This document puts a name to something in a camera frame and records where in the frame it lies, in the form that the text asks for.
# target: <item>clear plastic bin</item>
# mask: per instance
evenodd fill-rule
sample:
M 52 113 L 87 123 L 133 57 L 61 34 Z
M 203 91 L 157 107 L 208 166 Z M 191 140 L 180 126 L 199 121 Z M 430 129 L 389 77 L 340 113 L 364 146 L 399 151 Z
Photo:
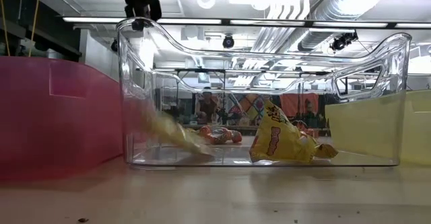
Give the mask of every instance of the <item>clear plastic bin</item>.
M 139 25 L 144 25 L 142 30 L 139 30 Z M 179 44 L 157 23 L 143 18 L 122 21 L 117 30 L 125 161 L 131 165 L 160 167 L 399 164 L 411 40 L 408 34 L 394 34 L 382 41 L 369 55 L 351 59 L 302 53 L 193 50 Z M 154 65 L 163 61 L 186 62 L 188 68 L 153 69 Z M 205 62 L 215 61 L 220 62 L 219 67 L 205 66 Z M 238 62 L 244 61 L 328 65 L 334 67 L 334 71 L 244 71 L 232 68 Z M 187 62 L 192 62 L 192 65 L 187 66 Z M 184 76 L 189 77 L 193 73 L 210 74 L 224 84 L 211 89 L 191 87 Z M 245 86 L 226 87 L 229 78 L 240 76 L 285 77 L 292 80 L 279 88 L 264 88 L 257 85 L 256 81 Z M 216 116 L 217 122 L 214 124 L 240 131 L 243 135 L 241 145 L 211 145 L 214 156 L 211 159 L 202 159 L 171 143 L 159 142 L 147 134 L 143 121 L 148 114 L 148 104 L 154 105 L 157 110 L 166 110 L 169 106 L 176 106 L 178 110 L 181 104 L 193 105 L 203 91 L 216 95 L 218 108 L 226 113 Z M 332 145 L 339 153 L 332 159 L 314 157 L 309 163 L 291 159 L 251 161 L 249 151 L 265 114 L 265 109 L 262 109 L 265 99 L 278 105 L 292 124 L 312 135 L 317 145 Z M 189 120 L 177 118 L 185 128 L 201 127 L 196 123 L 193 109 L 186 114 Z M 285 144 L 284 140 L 281 139 L 279 144 Z

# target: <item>table surface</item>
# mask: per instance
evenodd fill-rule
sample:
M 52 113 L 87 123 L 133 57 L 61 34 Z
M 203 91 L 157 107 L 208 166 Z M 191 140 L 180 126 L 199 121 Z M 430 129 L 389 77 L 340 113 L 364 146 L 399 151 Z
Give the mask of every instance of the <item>table surface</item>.
M 132 170 L 0 184 L 2 223 L 429 223 L 431 167 Z

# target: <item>pink bin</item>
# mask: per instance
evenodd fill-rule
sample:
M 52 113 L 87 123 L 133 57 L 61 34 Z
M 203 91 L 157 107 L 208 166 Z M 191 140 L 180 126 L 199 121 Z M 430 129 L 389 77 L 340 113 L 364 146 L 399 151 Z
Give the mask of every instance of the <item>pink bin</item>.
M 119 84 L 70 61 L 0 57 L 0 180 L 64 178 L 122 154 Z

